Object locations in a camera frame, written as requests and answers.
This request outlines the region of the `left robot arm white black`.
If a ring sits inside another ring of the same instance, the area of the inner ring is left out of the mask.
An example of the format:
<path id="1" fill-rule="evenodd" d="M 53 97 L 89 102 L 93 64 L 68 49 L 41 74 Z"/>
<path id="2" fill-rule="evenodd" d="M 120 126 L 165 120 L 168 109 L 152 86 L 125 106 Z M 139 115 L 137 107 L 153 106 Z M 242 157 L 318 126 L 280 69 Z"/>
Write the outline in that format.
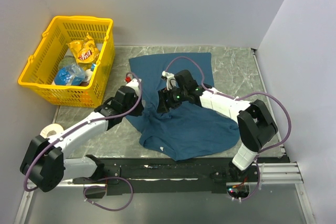
<path id="1" fill-rule="evenodd" d="M 51 137 L 34 137 L 26 151 L 20 172 L 24 174 L 24 190 L 48 192 L 61 181 L 84 177 L 92 183 L 104 177 L 104 163 L 87 155 L 70 158 L 81 144 L 108 131 L 127 115 L 139 116 L 143 111 L 141 88 L 121 86 L 114 97 L 98 106 L 86 118 Z"/>

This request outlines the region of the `blue t-shirt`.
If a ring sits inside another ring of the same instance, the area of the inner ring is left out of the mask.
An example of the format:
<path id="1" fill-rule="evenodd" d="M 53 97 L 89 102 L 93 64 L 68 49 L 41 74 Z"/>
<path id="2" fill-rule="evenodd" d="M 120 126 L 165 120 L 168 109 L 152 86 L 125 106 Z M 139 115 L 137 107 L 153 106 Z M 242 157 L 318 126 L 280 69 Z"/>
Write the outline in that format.
<path id="1" fill-rule="evenodd" d="M 239 140 L 238 124 L 213 110 L 183 102 L 168 113 L 157 113 L 158 91 L 165 88 L 162 71 L 173 74 L 188 70 L 197 82 L 214 85 L 211 53 L 146 55 L 129 60 L 131 72 L 142 80 L 141 116 L 127 120 L 141 133 L 139 143 L 175 161 L 212 155 L 234 147 Z"/>

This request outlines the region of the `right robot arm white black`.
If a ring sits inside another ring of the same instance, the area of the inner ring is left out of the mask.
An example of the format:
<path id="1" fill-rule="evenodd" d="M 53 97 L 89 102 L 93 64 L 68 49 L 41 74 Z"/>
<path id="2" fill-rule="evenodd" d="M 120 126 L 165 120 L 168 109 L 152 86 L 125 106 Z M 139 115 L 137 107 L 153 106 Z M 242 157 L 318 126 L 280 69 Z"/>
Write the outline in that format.
<path id="1" fill-rule="evenodd" d="M 158 91 L 157 113 L 168 113 L 187 101 L 237 123 L 242 144 L 233 157 L 229 174 L 235 181 L 243 180 L 248 174 L 247 168 L 278 132 L 265 103 L 259 99 L 249 102 L 229 98 L 210 85 L 197 83 L 188 70 L 176 74 L 163 71 L 161 79 L 166 81 L 166 87 Z"/>

